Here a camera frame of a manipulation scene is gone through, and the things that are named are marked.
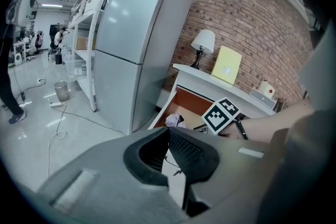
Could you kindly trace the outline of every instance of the open drawer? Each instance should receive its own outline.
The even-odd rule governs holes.
[[[165,126],[166,118],[173,113],[179,113],[185,121],[188,129],[196,128],[202,124],[202,115],[209,109],[213,103],[196,93],[185,89],[176,88],[164,105],[160,113],[157,115],[149,129]]]

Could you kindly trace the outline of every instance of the white shelving unit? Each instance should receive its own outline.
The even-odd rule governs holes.
[[[92,43],[95,32],[98,30],[100,19],[103,15],[102,5],[104,0],[99,0],[97,5],[93,9],[89,9],[85,12],[85,5],[87,0],[82,0],[81,3],[74,7],[72,16],[79,8],[79,16],[69,23],[69,29],[73,29],[73,42],[72,42],[72,56],[73,60],[81,58],[86,62],[86,77],[78,76],[77,83],[82,88],[83,92],[90,101],[90,105],[93,111],[96,111],[95,103],[95,85],[94,77],[91,70],[92,59],[95,56],[94,50],[92,50]],[[87,50],[77,50],[77,37],[78,31],[88,31],[88,44]]]

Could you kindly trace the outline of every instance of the lamp base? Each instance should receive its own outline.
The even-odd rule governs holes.
[[[203,54],[203,51],[204,50],[198,50],[197,51],[197,53],[196,53],[196,55],[197,55],[197,58],[196,58],[196,60],[195,60],[195,62],[191,65],[191,67],[193,67],[193,68],[196,68],[196,69],[200,69],[200,58],[201,58],[201,56],[202,56],[202,54]]]

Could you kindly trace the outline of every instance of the white wall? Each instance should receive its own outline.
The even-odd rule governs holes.
[[[38,10],[35,18],[34,32],[37,33],[42,30],[44,33],[42,49],[50,48],[50,25],[67,25],[69,21],[70,13],[65,12],[52,12],[46,10]]]

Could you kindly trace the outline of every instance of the black pants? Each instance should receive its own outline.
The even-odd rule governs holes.
[[[0,55],[0,99],[14,115],[20,115],[23,112],[23,109],[20,108],[15,97],[13,96],[8,74],[8,57],[9,50],[12,45],[12,38],[5,38],[4,41],[0,39],[0,51],[2,49]]]

